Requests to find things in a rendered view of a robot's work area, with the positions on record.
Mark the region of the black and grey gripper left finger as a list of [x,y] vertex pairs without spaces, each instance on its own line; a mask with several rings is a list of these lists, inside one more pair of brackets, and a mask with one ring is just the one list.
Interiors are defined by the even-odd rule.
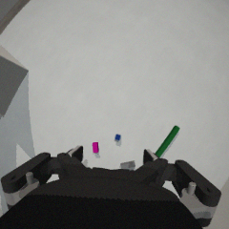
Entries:
[[36,187],[46,183],[52,175],[58,175],[59,179],[97,177],[95,171],[81,163],[82,160],[83,146],[76,146],[67,153],[60,153],[57,156],[41,153],[9,172],[1,178],[8,208],[10,209]]

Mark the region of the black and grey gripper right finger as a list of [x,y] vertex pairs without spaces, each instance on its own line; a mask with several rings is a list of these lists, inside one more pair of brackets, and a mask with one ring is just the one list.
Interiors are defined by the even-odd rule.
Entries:
[[147,185],[152,181],[161,186],[165,180],[172,181],[180,202],[189,209],[201,227],[207,227],[216,212],[221,191],[186,161],[180,159],[175,164],[168,163],[167,159],[154,154],[144,149],[143,165],[124,174],[122,179]]

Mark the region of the magenta rod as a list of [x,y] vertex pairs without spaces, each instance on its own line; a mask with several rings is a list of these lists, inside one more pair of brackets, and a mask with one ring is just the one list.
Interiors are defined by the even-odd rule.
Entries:
[[93,151],[94,151],[94,153],[98,153],[99,152],[99,150],[98,150],[98,142],[94,142],[93,143]]

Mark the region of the green rod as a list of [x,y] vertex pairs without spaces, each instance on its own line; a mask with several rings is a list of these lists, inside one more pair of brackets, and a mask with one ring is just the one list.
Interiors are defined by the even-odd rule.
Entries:
[[155,154],[157,154],[159,157],[161,157],[161,155],[164,153],[164,151],[167,149],[167,147],[169,146],[169,144],[172,142],[172,140],[176,136],[176,134],[179,131],[179,129],[180,128],[178,126],[176,126],[176,125],[174,126],[174,128],[172,129],[172,131],[165,138],[165,140],[160,145],[160,147],[157,149],[157,151],[155,152]]

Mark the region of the grey rod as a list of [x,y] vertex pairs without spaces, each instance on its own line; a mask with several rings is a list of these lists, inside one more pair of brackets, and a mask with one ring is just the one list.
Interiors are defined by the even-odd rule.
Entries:
[[128,161],[128,162],[123,162],[123,163],[120,163],[121,165],[121,169],[127,169],[127,168],[132,168],[132,167],[135,167],[135,161]]

